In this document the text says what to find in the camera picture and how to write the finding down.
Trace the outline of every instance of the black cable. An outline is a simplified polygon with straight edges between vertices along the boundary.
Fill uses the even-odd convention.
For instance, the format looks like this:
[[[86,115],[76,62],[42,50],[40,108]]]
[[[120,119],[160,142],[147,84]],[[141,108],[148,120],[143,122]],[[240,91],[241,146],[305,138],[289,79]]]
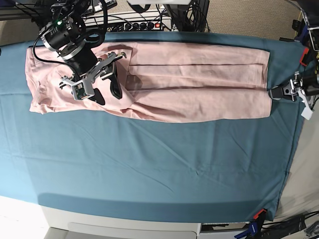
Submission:
[[[193,7],[195,8],[195,10],[197,12],[197,21],[199,21],[199,23],[197,24],[197,31],[200,31],[199,28],[200,28],[200,26],[202,26],[203,19],[206,19],[206,16],[200,10],[200,6],[197,6],[196,4],[193,4]]]
[[[155,6],[156,6],[156,9],[158,10],[158,12],[159,12],[159,15],[160,15],[160,26],[164,26],[165,24],[163,24],[163,15],[162,15],[162,13],[161,13],[161,11],[160,11],[160,5],[159,4],[155,4]]]
[[[34,17],[31,15],[31,13],[29,13],[28,11],[18,7],[17,5],[14,5],[16,8],[18,8],[19,10],[21,10],[24,14],[28,15],[29,17],[31,17],[31,19],[34,19]]]
[[[179,15],[177,15],[174,11],[170,11],[171,13],[174,13],[174,15],[179,18]]]
[[[42,17],[35,9],[32,9],[32,8],[26,6],[25,4],[22,4],[22,3],[18,3],[18,5],[22,5],[22,6],[24,6],[26,9],[29,9],[30,11],[32,11],[32,12],[38,14],[39,17]]]
[[[319,238],[319,235],[317,235],[317,236],[314,236],[314,237],[312,237],[312,238],[309,238],[309,239],[318,239]]]
[[[192,5],[190,6],[190,8],[188,8],[186,16],[188,16],[189,12],[191,11],[191,15],[189,16],[189,22],[194,27],[194,31],[197,31],[198,29],[196,28],[196,23],[198,22],[198,13],[196,12],[196,9],[194,7],[195,6]]]
[[[163,15],[163,13],[166,11],[166,9],[164,9],[157,17],[155,17],[155,19],[153,20],[150,20],[149,22],[152,22],[152,21],[156,21],[159,17],[161,17]]]
[[[75,40],[75,44],[79,44],[81,43],[84,39],[87,39],[90,35],[93,35],[93,34],[96,34],[98,35],[97,38],[98,40],[95,41],[95,42],[88,42],[86,43],[87,46],[91,49],[91,48],[94,48],[94,47],[98,47],[99,45],[101,45],[105,39],[105,34],[103,34],[100,30],[98,29],[91,29],[87,32],[84,32],[83,34],[81,34],[80,37],[78,37],[76,40]]]
[[[99,25],[98,25],[98,22],[96,21],[96,18],[94,18],[94,21],[95,21],[95,24],[96,26],[98,27],[98,29],[100,29]]]
[[[189,10],[190,10],[190,9],[192,9],[192,6],[190,6],[190,7],[188,8],[188,10],[186,11],[186,13],[185,13],[185,15],[184,15],[184,16],[185,16],[184,21],[187,22],[187,24],[188,24],[190,27],[195,28],[195,24],[194,24],[195,19],[194,19],[193,21],[191,21],[191,19],[188,18],[188,13],[189,13]]]
[[[135,12],[137,13],[144,13],[147,10],[150,9],[151,5],[150,4],[145,4],[145,7],[141,7],[140,5],[131,5],[129,2],[127,2],[128,5],[131,7],[131,9],[133,9]]]
[[[171,29],[169,29],[164,23],[162,23],[162,25],[166,27],[167,30],[171,31]]]
[[[103,8],[103,30],[102,33],[105,34],[108,29],[108,6],[104,0],[100,0]]]
[[[46,63],[55,63],[55,64],[60,64],[60,65],[65,65],[65,66],[68,66],[74,73],[74,79],[75,81],[79,81],[80,80],[80,76],[79,74],[76,72],[76,70],[70,66],[69,64],[67,63],[64,63],[64,62],[60,62],[60,61],[50,61],[50,60],[44,60],[44,59],[41,59],[40,57],[38,57],[35,53],[35,46],[37,44],[37,42],[39,41],[39,39],[47,32],[49,31],[51,28],[53,28],[54,25],[52,24],[50,27],[48,27],[46,30],[44,30],[40,35],[38,35],[38,37],[36,38],[36,40],[34,41],[34,44],[33,44],[33,47],[32,47],[32,52],[33,52],[33,55],[34,57],[39,60],[39,61],[42,61],[42,62],[46,62]]]
[[[205,14],[200,10],[200,7],[198,5],[194,5],[196,8],[197,8],[197,11],[199,11],[202,16],[204,17],[205,21],[206,21],[206,24],[207,24],[207,28],[208,28],[208,32],[210,32],[210,28],[209,28],[209,25],[208,25],[208,21],[207,21],[207,17],[205,16]]]
[[[143,17],[143,15],[142,15],[142,14],[140,14],[140,13],[139,13],[139,15],[140,15],[140,16],[144,19],[144,21],[147,21],[147,20],[145,19],[145,17]]]
[[[314,109],[314,107],[315,107],[315,105],[316,105],[316,103],[317,103],[317,100],[319,100],[319,97],[316,97],[316,99],[315,99],[315,101],[314,101],[314,103],[313,103],[313,106],[311,107],[312,110]]]
[[[315,216],[317,214],[319,214],[319,211],[314,211],[314,212],[311,212],[311,213],[304,214],[305,220],[308,219],[308,218],[311,218],[311,217],[313,217],[313,216]],[[289,221],[290,220],[281,221],[281,222],[275,222],[275,223],[265,223],[264,225],[274,225],[274,224],[286,223],[286,222],[289,222]]]
[[[163,26],[163,15],[162,14],[159,14],[160,15],[160,27]]]
[[[24,3],[23,5],[26,5],[26,6],[38,6],[38,7],[49,6],[49,5],[36,4],[36,3]]]
[[[280,229],[273,229],[273,228],[264,228],[264,227],[261,227],[262,229],[266,229],[266,230],[271,230],[271,231],[276,231],[276,230],[280,230]]]
[[[285,0],[286,2],[290,3],[292,6],[294,6],[295,8],[298,8],[299,11],[301,11],[301,8],[299,6],[297,6],[296,4],[294,4],[293,2],[289,1],[289,0]]]

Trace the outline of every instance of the pink towel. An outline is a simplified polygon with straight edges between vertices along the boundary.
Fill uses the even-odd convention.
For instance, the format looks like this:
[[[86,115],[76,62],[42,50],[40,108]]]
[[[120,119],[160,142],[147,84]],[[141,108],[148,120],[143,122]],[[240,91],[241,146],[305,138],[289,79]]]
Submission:
[[[76,101],[71,88],[59,88],[68,67],[36,60],[27,50],[25,73],[33,96],[30,111],[41,114],[74,110],[106,111],[140,120],[202,122],[252,119],[270,115],[266,92],[269,52],[240,47],[192,43],[103,43],[92,49],[105,58],[125,52],[116,62],[123,98],[110,92],[110,81],[97,79],[106,104]],[[37,55],[59,60],[55,52],[37,47]]]

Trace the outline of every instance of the power strip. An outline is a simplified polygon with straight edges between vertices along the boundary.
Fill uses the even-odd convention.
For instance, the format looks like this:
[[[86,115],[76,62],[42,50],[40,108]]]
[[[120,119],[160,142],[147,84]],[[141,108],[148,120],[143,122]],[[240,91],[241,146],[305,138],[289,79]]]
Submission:
[[[95,27],[96,24],[101,26],[103,24],[103,15],[102,14],[95,14],[94,19],[87,19],[85,20],[85,25],[90,27]],[[148,31],[148,30],[155,30],[155,31],[164,31],[164,27],[167,27],[168,30],[172,30],[172,22],[169,16],[162,16],[162,24],[160,24],[160,17],[159,12],[156,9],[148,10],[142,14],[136,13],[135,11],[126,11],[126,12],[117,12],[108,15],[108,25],[115,26],[118,23],[122,23],[125,27],[128,25],[128,22],[122,19],[118,19],[118,17],[125,19],[126,21],[130,22],[131,24],[138,24],[139,30],[141,31]],[[141,24],[144,26],[151,22],[154,24],[154,27],[148,29],[147,27],[143,27],[141,29]]]

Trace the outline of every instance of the cloth fold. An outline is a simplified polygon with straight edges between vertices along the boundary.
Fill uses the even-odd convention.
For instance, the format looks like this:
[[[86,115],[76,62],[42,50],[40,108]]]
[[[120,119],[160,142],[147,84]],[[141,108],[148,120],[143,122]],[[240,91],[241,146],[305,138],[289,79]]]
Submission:
[[[266,92],[269,52],[219,45],[171,42],[103,43],[93,48],[97,57],[125,52],[116,62],[123,98],[110,92],[110,81],[97,79],[106,104],[75,101],[71,89],[59,88],[66,66],[36,60],[27,49],[25,73],[32,93],[30,111],[106,111],[140,120],[202,122],[252,119],[270,115]],[[57,60],[55,52],[37,47],[40,58]]]

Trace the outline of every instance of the wire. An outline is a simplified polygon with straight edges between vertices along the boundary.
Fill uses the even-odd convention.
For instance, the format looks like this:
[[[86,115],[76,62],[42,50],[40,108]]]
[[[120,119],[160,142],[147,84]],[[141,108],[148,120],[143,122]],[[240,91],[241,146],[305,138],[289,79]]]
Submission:
[[[299,9],[299,11],[301,11],[302,9],[298,6],[298,5],[296,5],[295,3],[293,3],[293,2],[291,2],[291,1],[289,1],[289,0],[284,0],[284,1],[286,1],[286,2],[288,2],[288,3],[290,3],[292,6],[294,6],[294,7],[296,7],[296,8],[298,8]]]
[[[162,13],[160,13],[159,15],[160,15],[160,20],[159,20],[160,21],[160,27],[162,27],[163,26],[163,15],[162,15]]]
[[[208,25],[208,21],[207,21],[207,17],[205,16],[205,14],[200,10],[200,7],[196,4],[193,4],[194,7],[196,7],[196,10],[201,14],[201,16],[205,19],[206,21],[206,24],[207,24],[207,28],[208,28],[208,32],[210,32],[210,28],[209,28],[209,25]]]
[[[159,14],[160,14],[160,5],[159,4],[155,4],[155,6],[156,6],[156,9],[158,10],[158,12],[159,12]]]
[[[32,8],[26,6],[25,4],[22,4],[22,3],[18,3],[18,5],[22,5],[22,6],[24,6],[26,9],[29,9],[30,11],[32,11],[32,12],[38,14],[39,17],[42,17],[35,9],[32,9]]]
[[[147,21],[147,20],[145,19],[145,17],[143,17],[143,15],[142,15],[142,14],[140,14],[140,13],[139,13],[139,15],[140,15],[140,16],[141,16],[141,17],[142,17],[145,21]]]
[[[312,110],[314,109],[314,107],[315,107],[315,105],[316,105],[316,103],[317,103],[317,100],[319,100],[319,97],[316,97],[316,99],[315,99],[315,101],[314,101],[314,103],[313,103],[313,106],[311,106],[311,109],[312,109]]]
[[[264,228],[264,227],[261,227],[262,229],[266,229],[266,230],[271,230],[271,231],[276,231],[276,230],[280,230],[280,229],[273,229],[273,228]]]
[[[33,19],[33,16],[31,15],[31,13],[29,13],[28,11],[18,7],[17,5],[14,5],[16,8],[18,8],[19,10],[21,10],[24,14],[28,15],[29,17],[31,17],[31,19]]]
[[[189,16],[189,18],[188,18],[188,19],[191,21],[191,23],[193,24],[194,21],[191,20],[192,17],[193,17],[193,20],[194,20],[195,16],[194,16],[193,8],[191,8],[191,14],[190,14],[190,16]]]
[[[163,25],[167,30],[171,31],[171,29],[168,28],[168,26],[166,26],[164,23],[162,23],[162,25]]]
[[[49,5],[36,4],[36,3],[24,3],[23,5],[26,5],[26,6],[49,6]]]
[[[98,22],[96,21],[96,18],[94,18],[94,21],[95,21],[95,24],[96,26],[98,27],[98,29],[100,29],[99,25],[98,25]]]
[[[308,219],[308,218],[311,218],[311,217],[313,217],[313,216],[315,216],[317,214],[319,214],[319,211],[314,211],[314,212],[311,212],[311,213],[304,214],[305,220]],[[275,223],[265,223],[264,225],[274,225],[274,224],[286,223],[286,222],[289,222],[289,221],[290,220],[281,221],[281,222],[275,222]]]
[[[300,13],[299,13],[298,21],[300,20],[301,14],[302,14],[302,11],[300,11]]]
[[[164,9],[157,17],[155,17],[153,20],[150,20],[149,22],[156,21],[159,17],[163,15],[164,12],[166,12],[166,9]]]
[[[76,70],[74,69],[73,66],[67,64],[67,63],[64,63],[64,62],[60,62],[60,61],[49,61],[49,60],[44,60],[44,59],[41,59],[40,57],[38,57],[35,53],[35,46],[37,44],[37,42],[39,41],[39,39],[47,32],[49,31],[51,28],[53,28],[54,25],[52,24],[50,27],[48,27],[46,30],[44,30],[40,35],[38,35],[38,37],[36,38],[36,40],[34,41],[34,44],[33,44],[33,47],[32,47],[32,52],[33,52],[33,55],[34,57],[39,60],[39,61],[42,61],[42,62],[46,62],[46,63],[55,63],[55,64],[60,64],[60,65],[65,65],[65,66],[68,66],[74,73],[74,78],[75,78],[75,81],[79,81],[80,80],[80,76],[79,74],[76,72]]]
[[[191,21],[191,16],[193,15],[193,21],[192,21],[192,24],[196,27],[195,28],[195,31],[198,31],[198,26],[200,24],[197,25],[198,23],[198,8],[196,8],[195,4],[193,4],[189,9],[191,9],[191,15],[190,15],[190,18],[189,20]]]
[[[309,239],[318,239],[318,238],[319,238],[319,235],[314,236],[313,238],[309,238]]]

